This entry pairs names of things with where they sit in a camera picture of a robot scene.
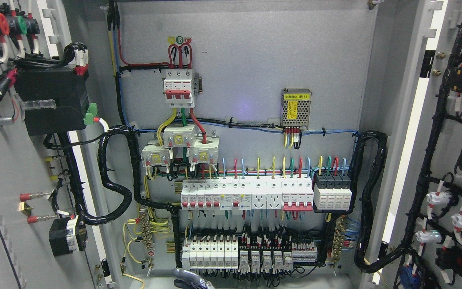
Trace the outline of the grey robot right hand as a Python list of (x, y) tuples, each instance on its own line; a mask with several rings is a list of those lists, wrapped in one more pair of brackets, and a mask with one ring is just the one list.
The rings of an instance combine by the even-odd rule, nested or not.
[(174, 286), (180, 289), (215, 289), (210, 281), (198, 274), (181, 268), (174, 268), (172, 274), (176, 277)]

